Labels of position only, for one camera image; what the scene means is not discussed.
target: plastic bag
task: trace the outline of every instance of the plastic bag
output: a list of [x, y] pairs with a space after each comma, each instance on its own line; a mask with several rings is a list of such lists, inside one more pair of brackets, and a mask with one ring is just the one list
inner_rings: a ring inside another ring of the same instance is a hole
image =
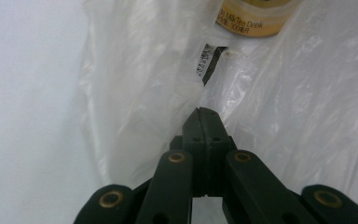
[[305, 1], [264, 41], [228, 40], [201, 104], [287, 188], [358, 203], [358, 2]]
[[88, 1], [83, 127], [105, 184], [135, 188], [197, 106], [195, 66], [221, 2]]
[[[86, 4], [83, 128], [104, 183], [135, 188], [151, 177], [202, 105], [287, 188], [325, 184], [358, 202], [358, 2], [304, 1], [278, 35], [261, 39], [216, 35], [219, 6]], [[228, 50], [203, 88], [196, 68], [205, 43]], [[196, 200], [194, 223], [222, 223], [220, 203]]]

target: barcode label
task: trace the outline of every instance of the barcode label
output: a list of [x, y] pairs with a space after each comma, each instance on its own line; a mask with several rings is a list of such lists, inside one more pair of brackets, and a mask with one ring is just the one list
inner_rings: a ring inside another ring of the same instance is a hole
[[210, 44], [206, 44], [197, 66], [197, 75], [201, 77], [204, 85], [211, 78], [212, 73], [216, 67], [217, 61], [219, 61], [220, 55], [227, 47], [215, 47]]

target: clear plastic bag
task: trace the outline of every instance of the clear plastic bag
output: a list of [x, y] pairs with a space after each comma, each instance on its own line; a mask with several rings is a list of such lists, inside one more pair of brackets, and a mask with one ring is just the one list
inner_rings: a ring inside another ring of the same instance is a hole
[[[358, 2], [304, 1], [262, 39], [213, 36], [220, 4], [86, 4], [83, 129], [104, 183], [134, 188], [151, 177], [202, 105], [287, 188], [325, 184], [358, 203]], [[206, 42], [228, 50], [204, 88], [196, 68]], [[221, 213], [202, 210], [219, 202], [196, 202], [196, 223], [221, 223]]]
[[228, 40], [201, 104], [287, 188], [358, 202], [358, 2], [305, 1], [263, 41]]
[[88, 1], [83, 127], [105, 184], [137, 187], [197, 106], [220, 0]]

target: mounting hole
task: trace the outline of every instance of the mounting hole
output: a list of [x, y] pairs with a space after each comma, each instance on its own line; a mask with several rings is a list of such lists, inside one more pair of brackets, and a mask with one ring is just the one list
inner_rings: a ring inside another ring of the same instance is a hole
[[123, 199], [124, 196], [120, 191], [111, 190], [109, 192], [106, 192], [103, 196], [101, 196], [100, 206], [103, 208], [112, 208], [121, 204]]
[[282, 220], [287, 224], [300, 224], [300, 219], [293, 213], [283, 214]]
[[238, 152], [235, 154], [235, 160], [240, 162], [247, 162], [251, 160], [251, 155], [246, 152]]
[[181, 162], [185, 160], [185, 155], [179, 152], [175, 152], [168, 157], [171, 162]]
[[153, 217], [153, 224], [168, 224], [170, 219], [165, 213], [158, 213]]
[[336, 194], [325, 190], [315, 191], [313, 197], [315, 197], [316, 201], [328, 207], [339, 208], [343, 204]]

